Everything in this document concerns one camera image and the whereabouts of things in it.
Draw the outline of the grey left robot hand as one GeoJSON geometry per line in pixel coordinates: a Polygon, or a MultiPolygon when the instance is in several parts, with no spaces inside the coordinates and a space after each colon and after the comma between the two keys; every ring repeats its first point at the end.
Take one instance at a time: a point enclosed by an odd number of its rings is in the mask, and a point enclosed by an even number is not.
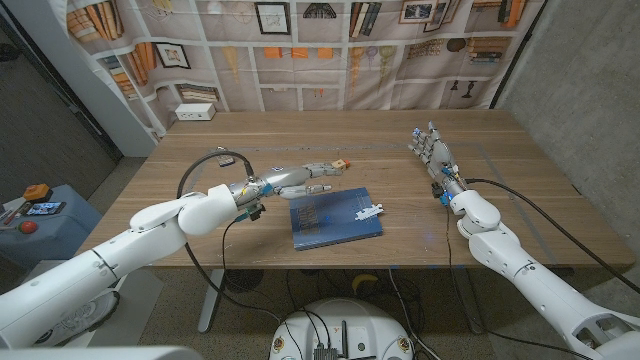
{"type": "Polygon", "coordinates": [[[328,184],[306,185],[309,179],[340,176],[343,171],[330,163],[309,163],[294,167],[273,167],[256,178],[262,196],[278,195],[291,200],[329,191],[328,184]]]}

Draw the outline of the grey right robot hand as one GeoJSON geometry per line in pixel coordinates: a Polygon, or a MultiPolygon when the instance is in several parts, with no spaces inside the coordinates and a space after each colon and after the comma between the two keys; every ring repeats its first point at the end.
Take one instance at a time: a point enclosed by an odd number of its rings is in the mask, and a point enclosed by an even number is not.
{"type": "Polygon", "coordinates": [[[419,128],[413,130],[412,143],[408,147],[426,165],[428,174],[433,178],[432,190],[435,198],[450,201],[467,190],[452,152],[441,140],[432,121],[428,123],[426,131],[419,128]]]}

